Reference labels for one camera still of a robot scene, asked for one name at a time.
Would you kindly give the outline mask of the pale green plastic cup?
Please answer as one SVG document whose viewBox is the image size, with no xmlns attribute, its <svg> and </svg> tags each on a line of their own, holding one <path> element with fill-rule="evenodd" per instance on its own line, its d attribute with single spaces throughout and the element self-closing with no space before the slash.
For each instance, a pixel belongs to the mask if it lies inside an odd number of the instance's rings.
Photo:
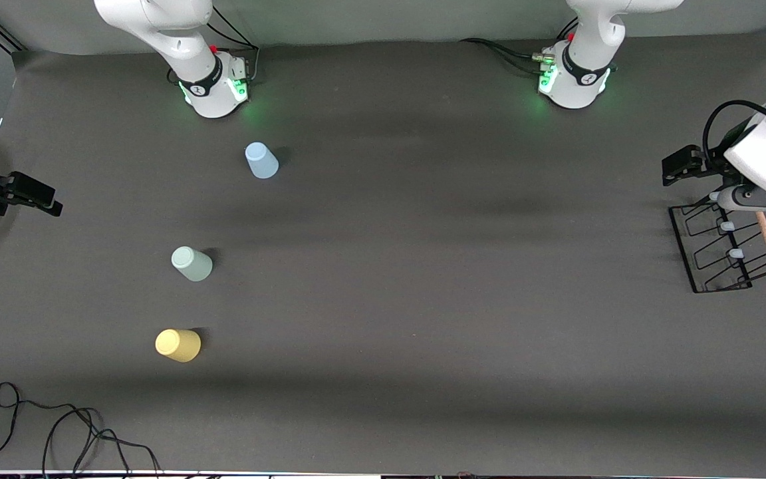
<svg viewBox="0 0 766 479">
<path fill-rule="evenodd" d="M 174 269 L 177 269 L 186 279 L 200 282 L 213 271 L 213 260 L 209 255 L 198 249 L 180 246 L 171 255 Z"/>
</svg>

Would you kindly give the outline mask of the dark grey table mat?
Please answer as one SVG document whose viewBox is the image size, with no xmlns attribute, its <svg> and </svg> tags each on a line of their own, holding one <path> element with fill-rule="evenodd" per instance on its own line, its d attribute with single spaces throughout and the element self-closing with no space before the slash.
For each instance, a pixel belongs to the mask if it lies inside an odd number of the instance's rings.
<svg viewBox="0 0 766 479">
<path fill-rule="evenodd" d="M 477 45 L 272 48 L 209 120 L 157 55 L 18 55 L 0 172 L 64 209 L 0 218 L 0 382 L 171 470 L 766 477 L 766 279 L 693 294 L 668 207 L 718 182 L 660 166 L 766 101 L 766 30 L 617 63 L 563 111 Z"/>
</svg>

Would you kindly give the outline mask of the light blue plastic cup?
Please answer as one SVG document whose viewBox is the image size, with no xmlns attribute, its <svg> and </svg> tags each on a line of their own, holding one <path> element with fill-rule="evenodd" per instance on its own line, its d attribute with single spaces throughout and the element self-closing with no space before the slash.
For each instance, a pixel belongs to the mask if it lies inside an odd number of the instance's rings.
<svg viewBox="0 0 766 479">
<path fill-rule="evenodd" d="M 271 178 L 279 171 L 279 160 L 263 142 L 252 142 L 244 149 L 244 157 L 253 176 Z"/>
</svg>

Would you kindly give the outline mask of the yellow plastic cup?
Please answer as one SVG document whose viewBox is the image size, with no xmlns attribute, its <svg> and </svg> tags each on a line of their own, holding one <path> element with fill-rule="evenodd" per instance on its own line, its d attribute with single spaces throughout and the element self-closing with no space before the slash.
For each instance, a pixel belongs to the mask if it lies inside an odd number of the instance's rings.
<svg viewBox="0 0 766 479">
<path fill-rule="evenodd" d="M 197 358 L 203 348 L 203 341 L 194 330 L 165 329 L 155 338 L 154 346 L 163 357 L 177 362 L 189 362 Z"/>
</svg>

